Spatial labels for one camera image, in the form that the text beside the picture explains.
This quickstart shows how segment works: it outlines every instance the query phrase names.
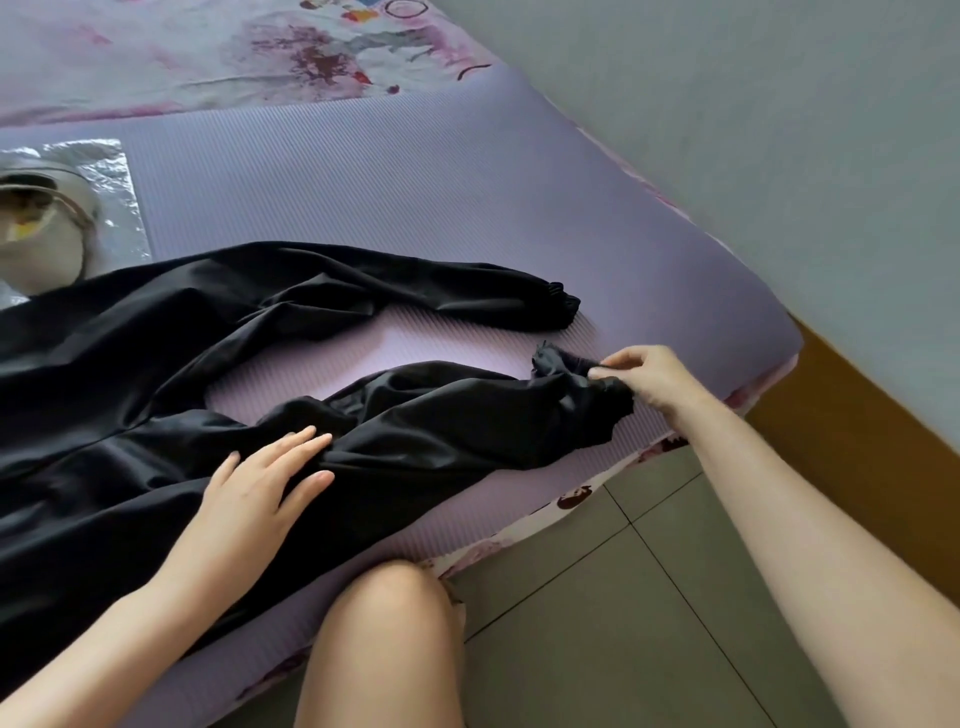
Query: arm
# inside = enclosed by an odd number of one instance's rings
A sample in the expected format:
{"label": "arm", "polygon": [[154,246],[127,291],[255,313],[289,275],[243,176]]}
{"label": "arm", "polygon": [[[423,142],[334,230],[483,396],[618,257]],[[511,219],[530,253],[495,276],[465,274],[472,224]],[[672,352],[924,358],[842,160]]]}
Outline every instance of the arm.
{"label": "arm", "polygon": [[119,720],[250,589],[332,482],[333,473],[314,473],[280,502],[287,481],[330,442],[313,434],[287,435],[243,463],[231,455],[156,576],[0,703],[0,725],[103,728]]}
{"label": "arm", "polygon": [[690,441],[784,617],[854,728],[952,726],[960,611],[811,486],[665,347],[618,376]]}

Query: gray wall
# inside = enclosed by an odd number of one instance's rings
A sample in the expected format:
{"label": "gray wall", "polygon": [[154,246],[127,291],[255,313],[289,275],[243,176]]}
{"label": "gray wall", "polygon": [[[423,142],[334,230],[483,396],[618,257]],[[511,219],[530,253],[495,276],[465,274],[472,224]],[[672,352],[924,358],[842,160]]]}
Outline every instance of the gray wall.
{"label": "gray wall", "polygon": [[960,2],[440,4],[960,450]]}

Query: orange wooden edge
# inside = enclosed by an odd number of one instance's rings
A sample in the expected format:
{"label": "orange wooden edge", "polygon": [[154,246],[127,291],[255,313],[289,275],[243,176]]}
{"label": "orange wooden edge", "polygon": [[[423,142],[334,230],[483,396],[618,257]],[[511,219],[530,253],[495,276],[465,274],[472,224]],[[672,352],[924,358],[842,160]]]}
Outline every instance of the orange wooden edge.
{"label": "orange wooden edge", "polygon": [[797,369],[748,420],[780,455],[960,605],[960,455],[803,323]]}

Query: left hand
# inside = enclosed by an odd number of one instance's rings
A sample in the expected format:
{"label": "left hand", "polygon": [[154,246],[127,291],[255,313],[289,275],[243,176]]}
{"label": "left hand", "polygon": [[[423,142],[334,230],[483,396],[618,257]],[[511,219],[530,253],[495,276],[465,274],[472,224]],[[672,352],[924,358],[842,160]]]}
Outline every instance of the left hand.
{"label": "left hand", "polygon": [[273,561],[294,522],[333,482],[308,475],[283,499],[287,482],[330,444],[313,425],[261,448],[242,463],[232,453],[210,478],[193,520],[152,580],[216,619]]}

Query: hand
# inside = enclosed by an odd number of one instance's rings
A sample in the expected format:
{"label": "hand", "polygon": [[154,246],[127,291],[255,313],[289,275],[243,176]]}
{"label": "hand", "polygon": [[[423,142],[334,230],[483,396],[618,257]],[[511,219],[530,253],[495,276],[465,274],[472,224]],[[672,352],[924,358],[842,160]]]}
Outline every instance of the hand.
{"label": "hand", "polygon": [[330,471],[313,473],[280,502],[287,481],[330,444],[331,435],[315,432],[311,425],[291,433],[242,463],[232,453],[152,582],[213,619],[246,594],[303,509],[333,482]]}
{"label": "hand", "polygon": [[715,400],[669,347],[627,347],[600,364],[589,371],[591,379],[617,377],[641,400],[662,412],[674,429],[679,429],[682,409]]}

